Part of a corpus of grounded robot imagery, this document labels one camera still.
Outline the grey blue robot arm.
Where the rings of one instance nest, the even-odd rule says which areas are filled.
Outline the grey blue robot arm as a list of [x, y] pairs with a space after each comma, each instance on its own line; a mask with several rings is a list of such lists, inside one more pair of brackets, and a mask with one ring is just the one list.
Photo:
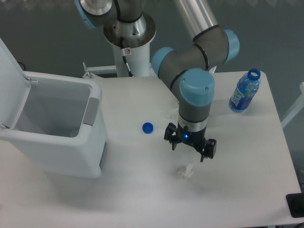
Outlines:
[[112, 45], [118, 77], [148, 76], [154, 71], [179, 102], [177, 124], [168, 124], [164, 139], [173, 148], [193, 147], [201, 158], [213, 158], [217, 142], [205, 131], [215, 82], [210, 69], [239, 52], [236, 34], [223, 30], [205, 0], [177, 0], [193, 45], [182, 52], [163, 47], [152, 57], [150, 42], [156, 34], [153, 18], [140, 0], [77, 0], [78, 12], [89, 28], [102, 26]]

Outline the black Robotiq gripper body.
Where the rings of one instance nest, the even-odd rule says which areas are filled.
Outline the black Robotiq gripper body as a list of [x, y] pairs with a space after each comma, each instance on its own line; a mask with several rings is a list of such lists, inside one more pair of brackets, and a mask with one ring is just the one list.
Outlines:
[[202, 149], [205, 146], [205, 131], [204, 128], [198, 132], [184, 131], [183, 128], [178, 125], [177, 128], [177, 143], [184, 143], [195, 149]]

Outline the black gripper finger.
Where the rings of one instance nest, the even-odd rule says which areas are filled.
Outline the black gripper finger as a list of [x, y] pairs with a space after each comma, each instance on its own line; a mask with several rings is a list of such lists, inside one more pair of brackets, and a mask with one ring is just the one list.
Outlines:
[[178, 128], [173, 123], [169, 123], [166, 127], [164, 140], [168, 141], [171, 144], [172, 150], [175, 150], [177, 144], [181, 142], [181, 139], [178, 136]]
[[203, 139], [199, 144], [194, 145], [194, 149], [201, 155], [200, 162], [204, 159], [213, 159], [216, 153], [217, 140], [215, 139]]

